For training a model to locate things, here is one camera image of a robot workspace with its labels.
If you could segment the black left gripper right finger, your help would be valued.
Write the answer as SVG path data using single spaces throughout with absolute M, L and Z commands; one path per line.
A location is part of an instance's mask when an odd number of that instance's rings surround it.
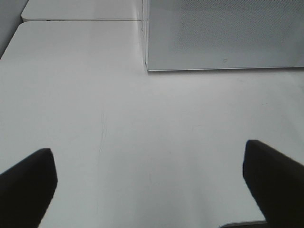
M 272 228 L 304 226 L 304 167 L 259 140 L 248 140 L 243 178 Z

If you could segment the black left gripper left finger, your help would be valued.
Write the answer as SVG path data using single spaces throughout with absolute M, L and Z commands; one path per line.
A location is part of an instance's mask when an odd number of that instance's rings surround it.
M 39 227 L 57 188 L 49 148 L 39 149 L 0 175 L 0 226 Z

